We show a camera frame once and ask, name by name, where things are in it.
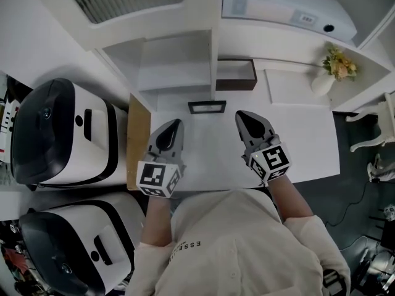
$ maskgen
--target black round hole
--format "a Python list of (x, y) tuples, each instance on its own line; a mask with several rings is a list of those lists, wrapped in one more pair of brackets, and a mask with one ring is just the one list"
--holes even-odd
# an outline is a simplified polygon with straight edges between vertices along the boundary
[(97, 262), (97, 261), (99, 261), (100, 256), (99, 256), (99, 254), (96, 251), (92, 251), (91, 252), (91, 258), (92, 258), (93, 261)]
[(82, 124), (84, 124), (84, 121), (82, 120), (82, 117), (81, 117), (81, 116), (77, 115), (77, 116), (75, 117), (75, 123), (77, 124), (77, 126), (81, 127)]
[(331, 24), (327, 24), (323, 27), (323, 30), (327, 33), (332, 32), (335, 29), (335, 27)]

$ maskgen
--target dark floor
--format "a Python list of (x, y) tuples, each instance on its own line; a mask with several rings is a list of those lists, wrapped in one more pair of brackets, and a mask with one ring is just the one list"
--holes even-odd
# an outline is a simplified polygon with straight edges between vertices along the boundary
[[(383, 160), (395, 160), (395, 144), (384, 147), (362, 147), (350, 152), (349, 147), (357, 142), (373, 139), (379, 135), (376, 117), (369, 115), (359, 121), (346, 123), (345, 115), (334, 115), (338, 137), (340, 175), (314, 181), (297, 183), (296, 187), (305, 197), (313, 212), (324, 223), (336, 224), (341, 221), (350, 202), (358, 202), (368, 181), (367, 163), (372, 162), (377, 152)], [(327, 225), (328, 232), (340, 249), (352, 244), (362, 235), (381, 237), (382, 226), (379, 221), (370, 220), (369, 216), (380, 216), (379, 208), (395, 203), (395, 185), (366, 185), (366, 191), (360, 204), (350, 206), (344, 221), (338, 226)], [(359, 239), (352, 247), (343, 251), (343, 255), (353, 272), (359, 263), (365, 248), (365, 239)], [(376, 242), (370, 240), (367, 247), (372, 253)]]

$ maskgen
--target white table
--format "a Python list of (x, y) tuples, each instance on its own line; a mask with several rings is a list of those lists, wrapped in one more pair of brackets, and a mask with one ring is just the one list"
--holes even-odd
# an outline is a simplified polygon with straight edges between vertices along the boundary
[(151, 117), (151, 132), (180, 118), (185, 126), (181, 155), (185, 175), (177, 191), (211, 191), (257, 187), (258, 176), (241, 159), (245, 146), (235, 123), (237, 110), (248, 110), (267, 118), (286, 143), (294, 183), (340, 173), (335, 123), (329, 107), (278, 106), (270, 102), (264, 72), (257, 72), (253, 91), (217, 91), (216, 100), (226, 100), (225, 113), (191, 115), (188, 107), (179, 112), (157, 112)]

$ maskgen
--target white shirt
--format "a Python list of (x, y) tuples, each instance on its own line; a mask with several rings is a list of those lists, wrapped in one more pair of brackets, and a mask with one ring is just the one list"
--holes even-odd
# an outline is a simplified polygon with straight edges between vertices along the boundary
[(201, 194), (172, 218), (166, 247), (140, 244), (127, 296), (322, 295), (323, 269), (350, 271), (317, 216), (284, 224), (257, 190)]

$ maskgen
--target white vase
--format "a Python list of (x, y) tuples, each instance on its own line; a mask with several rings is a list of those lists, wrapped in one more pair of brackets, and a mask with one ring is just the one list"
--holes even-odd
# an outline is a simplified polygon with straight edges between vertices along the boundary
[(318, 76), (313, 80), (311, 90), (316, 96), (324, 96), (332, 88), (335, 80), (335, 76), (324, 73), (322, 76)]

